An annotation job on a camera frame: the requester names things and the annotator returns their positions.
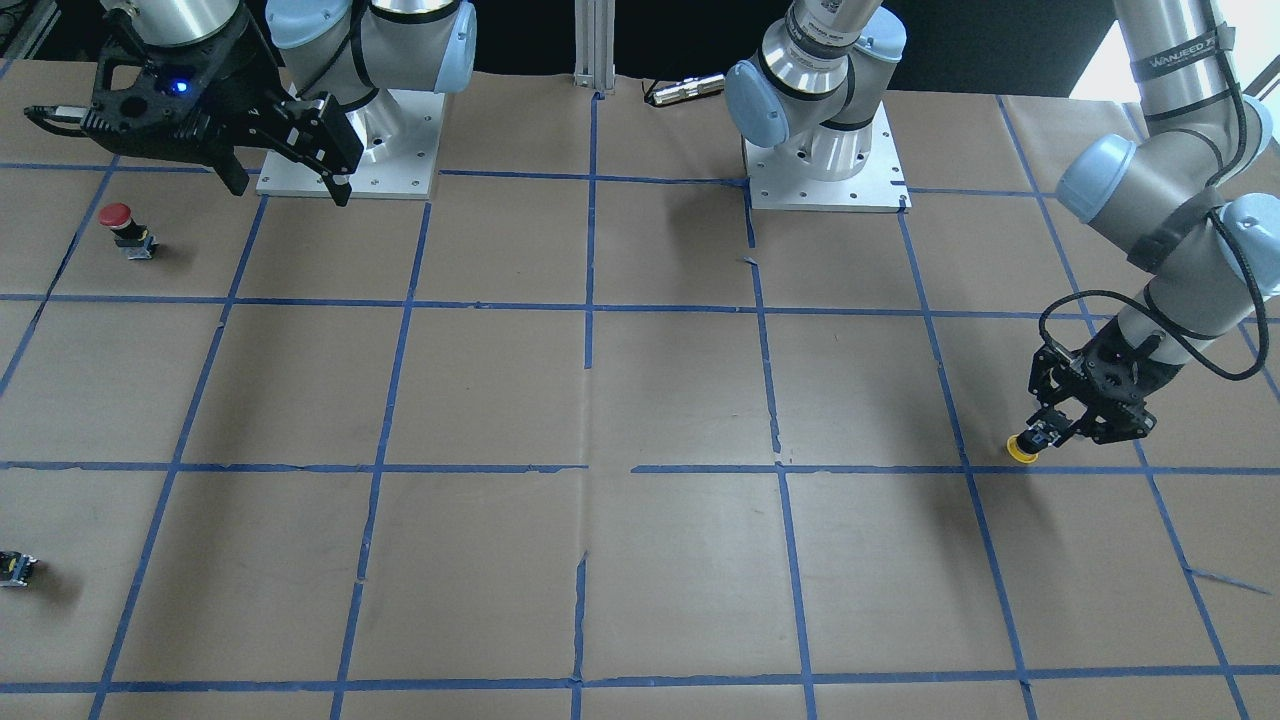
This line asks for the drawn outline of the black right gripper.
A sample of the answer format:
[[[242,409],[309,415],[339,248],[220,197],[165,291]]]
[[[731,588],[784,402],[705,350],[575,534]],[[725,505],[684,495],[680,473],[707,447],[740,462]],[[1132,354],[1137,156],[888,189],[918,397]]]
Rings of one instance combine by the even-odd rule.
[[[269,149],[320,177],[348,205],[364,143],[329,94],[293,97],[248,10],[109,10],[110,37],[81,119],[84,136],[128,158],[212,169],[243,196],[238,147]]]

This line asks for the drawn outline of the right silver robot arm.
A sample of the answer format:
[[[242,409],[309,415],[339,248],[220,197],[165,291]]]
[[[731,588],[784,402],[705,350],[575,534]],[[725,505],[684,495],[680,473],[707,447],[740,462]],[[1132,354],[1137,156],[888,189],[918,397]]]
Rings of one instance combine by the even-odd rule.
[[[426,200],[447,96],[470,82],[466,1],[108,1],[92,97],[70,111],[110,152],[212,170],[234,195],[238,149],[262,149],[260,193]]]

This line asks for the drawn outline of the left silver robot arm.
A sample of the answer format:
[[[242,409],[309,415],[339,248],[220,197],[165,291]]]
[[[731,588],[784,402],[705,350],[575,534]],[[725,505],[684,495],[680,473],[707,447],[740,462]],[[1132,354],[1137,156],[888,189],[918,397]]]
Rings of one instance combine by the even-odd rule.
[[[1243,94],[1235,32],[1212,1],[1115,5],[1140,91],[1148,137],[1106,135],[1068,168],[1059,201],[1149,274],[1083,347],[1046,324],[1028,383],[1038,410],[1007,441],[1030,462],[1074,436],[1110,445],[1155,428],[1146,400],[1239,322],[1253,316],[1260,356],[1229,380],[1260,372],[1268,351],[1265,304],[1277,296],[1277,199],[1228,201],[1220,184],[1248,169],[1270,141],[1268,110]]]

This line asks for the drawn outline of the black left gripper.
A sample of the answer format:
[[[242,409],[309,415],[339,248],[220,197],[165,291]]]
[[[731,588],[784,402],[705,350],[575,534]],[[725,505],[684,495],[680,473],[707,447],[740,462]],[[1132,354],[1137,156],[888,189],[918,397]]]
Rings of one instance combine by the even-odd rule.
[[[1060,433],[1059,446],[1075,437],[1096,445],[1146,438],[1157,423],[1146,410],[1146,398],[1172,379],[1172,365],[1152,359],[1165,338],[1162,331],[1153,331],[1133,347],[1119,325],[1105,325],[1078,351],[1042,345],[1029,378],[1039,407],[1027,429]]]

